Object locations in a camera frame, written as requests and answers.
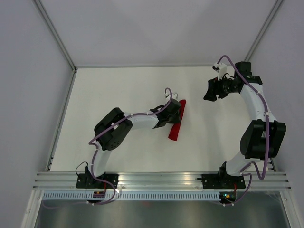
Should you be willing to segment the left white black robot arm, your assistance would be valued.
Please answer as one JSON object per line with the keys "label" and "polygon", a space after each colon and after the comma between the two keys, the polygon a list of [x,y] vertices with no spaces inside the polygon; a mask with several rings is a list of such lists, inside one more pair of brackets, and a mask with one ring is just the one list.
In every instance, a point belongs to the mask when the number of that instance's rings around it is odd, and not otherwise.
{"label": "left white black robot arm", "polygon": [[146,113],[125,113],[120,108],[110,111],[94,128],[95,137],[89,142],[97,150],[93,155],[93,162],[89,168],[90,174],[87,183],[93,188],[99,188],[104,182],[106,164],[111,151],[122,144],[131,130],[142,128],[157,129],[166,124],[173,127],[169,133],[169,139],[175,141],[178,138],[186,100],[170,100],[166,105],[160,105]]}

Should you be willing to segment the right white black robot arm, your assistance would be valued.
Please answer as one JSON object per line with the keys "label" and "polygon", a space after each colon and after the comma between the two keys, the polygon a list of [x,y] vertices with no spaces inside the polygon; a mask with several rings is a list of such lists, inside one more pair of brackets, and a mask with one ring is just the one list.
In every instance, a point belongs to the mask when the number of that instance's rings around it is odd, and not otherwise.
{"label": "right white black robot arm", "polygon": [[250,62],[233,65],[234,75],[227,72],[227,65],[218,61],[212,67],[218,76],[208,81],[205,101],[215,102],[229,94],[238,93],[246,103],[250,124],[240,140],[239,152],[218,170],[215,180],[227,188],[234,180],[243,177],[251,165],[262,181],[266,176],[267,161],[277,156],[286,133],[286,124],[278,122],[266,102],[263,82],[251,72]]}

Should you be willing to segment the red cloth napkin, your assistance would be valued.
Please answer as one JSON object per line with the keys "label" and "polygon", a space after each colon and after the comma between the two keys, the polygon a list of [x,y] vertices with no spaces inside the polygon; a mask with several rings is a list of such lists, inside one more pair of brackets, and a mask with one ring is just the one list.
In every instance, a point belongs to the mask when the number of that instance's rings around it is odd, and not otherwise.
{"label": "red cloth napkin", "polygon": [[183,119],[186,102],[187,101],[185,99],[182,99],[182,100],[179,101],[179,103],[181,105],[181,108],[179,109],[180,121],[173,125],[173,127],[171,128],[171,131],[169,133],[169,136],[168,136],[168,138],[172,141],[177,141],[177,139],[178,139],[179,130],[180,130],[180,127],[181,127],[181,121]]}

